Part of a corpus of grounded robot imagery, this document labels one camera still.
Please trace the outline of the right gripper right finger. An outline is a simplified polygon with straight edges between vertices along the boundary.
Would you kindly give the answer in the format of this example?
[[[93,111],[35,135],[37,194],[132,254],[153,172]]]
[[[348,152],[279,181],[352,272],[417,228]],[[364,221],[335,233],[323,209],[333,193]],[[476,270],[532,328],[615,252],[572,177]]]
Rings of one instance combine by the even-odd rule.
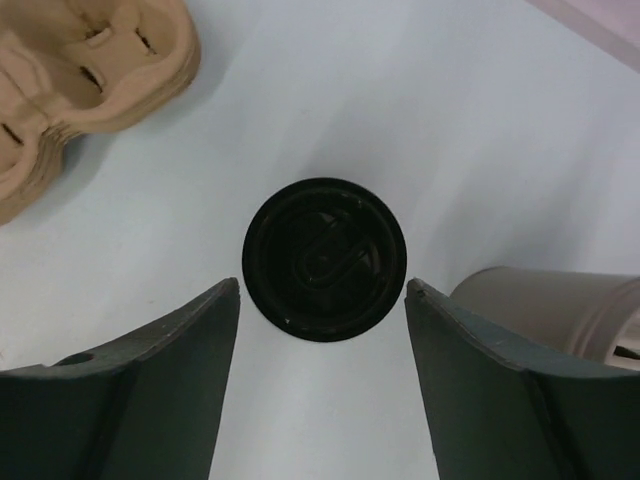
[[[639,375],[536,344],[408,283],[409,336],[443,479],[635,479]]]

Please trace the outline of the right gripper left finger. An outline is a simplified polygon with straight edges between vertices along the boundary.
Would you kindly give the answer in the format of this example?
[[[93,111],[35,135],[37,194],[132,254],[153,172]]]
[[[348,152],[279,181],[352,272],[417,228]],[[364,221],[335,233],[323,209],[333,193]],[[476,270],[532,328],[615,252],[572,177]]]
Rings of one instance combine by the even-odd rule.
[[[2,477],[207,478],[239,312],[228,278],[113,341],[4,371]]]

